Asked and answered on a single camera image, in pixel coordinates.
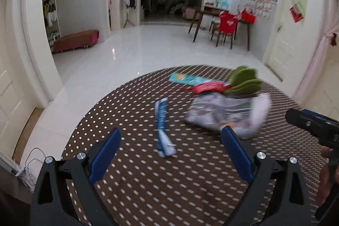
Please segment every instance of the white door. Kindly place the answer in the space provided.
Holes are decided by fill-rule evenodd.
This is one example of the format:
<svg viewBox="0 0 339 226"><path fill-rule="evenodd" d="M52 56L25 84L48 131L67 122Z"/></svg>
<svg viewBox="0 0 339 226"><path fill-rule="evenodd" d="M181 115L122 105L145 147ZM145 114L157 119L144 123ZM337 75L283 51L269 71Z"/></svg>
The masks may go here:
<svg viewBox="0 0 339 226"><path fill-rule="evenodd" d="M292 0L281 1L284 2L281 23L267 65L281 80L283 80L288 70L289 61L295 53L295 38L298 30L303 25L303 20L295 23L289 10L295 4Z"/></svg>
<svg viewBox="0 0 339 226"><path fill-rule="evenodd" d="M339 47L330 47L325 70L305 108L339 121Z"/></svg>
<svg viewBox="0 0 339 226"><path fill-rule="evenodd" d="M5 3L6 0L0 0L0 152L11 159L35 106L8 58Z"/></svg>

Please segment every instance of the human hand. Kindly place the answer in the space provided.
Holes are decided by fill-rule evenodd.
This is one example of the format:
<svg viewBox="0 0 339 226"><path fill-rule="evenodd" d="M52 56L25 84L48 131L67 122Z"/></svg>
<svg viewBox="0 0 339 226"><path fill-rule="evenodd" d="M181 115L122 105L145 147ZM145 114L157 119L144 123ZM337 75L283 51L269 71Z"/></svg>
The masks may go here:
<svg viewBox="0 0 339 226"><path fill-rule="evenodd" d="M321 150L321 155L325 158L329 158L330 153L331 149L328 147L324 147ZM316 204L318 206L321 206L326 201L326 198L328 197L333 184L335 182L339 184L339 166L337 167L336 172L334 174L334 179L331 178L329 175L328 165L323 166L323 168L320 170L319 180L320 184L315 199Z"/></svg>

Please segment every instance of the green plush toy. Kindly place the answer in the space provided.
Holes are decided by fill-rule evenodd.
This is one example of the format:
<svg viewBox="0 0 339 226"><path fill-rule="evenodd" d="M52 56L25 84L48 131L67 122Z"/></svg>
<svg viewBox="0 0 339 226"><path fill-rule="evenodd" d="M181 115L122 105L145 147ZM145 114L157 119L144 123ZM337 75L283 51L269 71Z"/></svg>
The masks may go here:
<svg viewBox="0 0 339 226"><path fill-rule="evenodd" d="M245 65L237 67L229 76L232 87L223 91L225 95L248 95L261 89L261 80L256 77L257 71Z"/></svg>

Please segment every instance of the brown tablecloth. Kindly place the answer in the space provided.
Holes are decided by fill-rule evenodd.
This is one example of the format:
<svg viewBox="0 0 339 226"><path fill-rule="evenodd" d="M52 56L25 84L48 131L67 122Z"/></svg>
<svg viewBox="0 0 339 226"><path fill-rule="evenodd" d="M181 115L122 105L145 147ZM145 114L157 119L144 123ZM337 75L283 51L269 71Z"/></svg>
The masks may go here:
<svg viewBox="0 0 339 226"><path fill-rule="evenodd" d="M184 66L159 70L134 79L99 101L74 130L63 159L87 152L113 127L121 130L120 150L96 190L119 225L223 225L233 212L247 184L242 181L220 135L186 124L184 113L193 99L182 85L168 81L173 72L227 80L230 69L212 66ZM298 158L313 200L318 173L325 159L321 146L307 132L289 125L285 112L299 106L270 84L262 92L271 94L272 106L260 135L252 145L273 158ZM177 154L160 158L156 150L154 104L168 97L167 135ZM263 216L273 191L270 183L253 222ZM88 223L76 191L69 192L81 221Z"/></svg>

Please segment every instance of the wooden chair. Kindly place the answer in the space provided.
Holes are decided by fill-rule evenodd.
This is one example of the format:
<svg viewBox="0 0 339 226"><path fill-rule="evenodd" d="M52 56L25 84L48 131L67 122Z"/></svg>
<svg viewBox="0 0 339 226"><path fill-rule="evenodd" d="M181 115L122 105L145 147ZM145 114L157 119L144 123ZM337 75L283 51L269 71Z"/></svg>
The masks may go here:
<svg viewBox="0 0 339 226"><path fill-rule="evenodd" d="M226 37L227 36L231 37L231 49L232 49L233 34L235 32L238 19L235 18L236 15L232 15L227 12L220 14L219 17L220 17L220 24L213 27L211 40L213 39L215 31L218 30L217 44L215 45L215 47L218 47L219 37L222 34L223 39L224 39L224 44L226 41Z"/></svg>
<svg viewBox="0 0 339 226"><path fill-rule="evenodd" d="M220 12L220 10L218 10L218 9L212 9L211 11L213 13L219 13ZM216 25L219 25L219 23L220 23L220 18L219 17L212 17L210 30L208 32L211 32L212 26L214 28Z"/></svg>

